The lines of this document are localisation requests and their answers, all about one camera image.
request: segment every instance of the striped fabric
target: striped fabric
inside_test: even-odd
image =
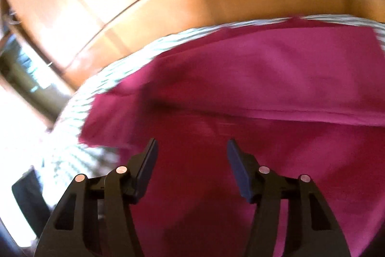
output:
[[[43,195],[47,202],[49,204],[57,202],[77,174],[84,173],[88,177],[100,176],[107,174],[115,167],[118,157],[114,149],[107,147],[92,148],[78,143],[80,130],[96,94],[104,93],[113,88],[126,76],[149,63],[162,52],[211,34],[221,27],[267,25],[282,22],[286,19],[277,18],[227,23],[218,26],[193,28],[178,34],[168,35],[146,45],[130,56],[110,64],[97,75],[89,78],[71,98],[51,133],[50,144],[47,147],[49,153],[45,157],[48,175],[45,176]],[[382,49],[385,50],[385,24],[349,15],[316,15],[304,17],[304,19],[353,26],[370,26],[376,32]]]

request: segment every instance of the pink fabric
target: pink fabric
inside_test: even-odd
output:
[[[148,192],[132,206],[146,256],[242,255],[254,208],[226,158],[231,137],[279,174],[312,176],[358,256],[384,218],[384,113],[373,30],[296,18],[159,55],[96,97],[80,140],[119,147],[122,163],[159,141]]]

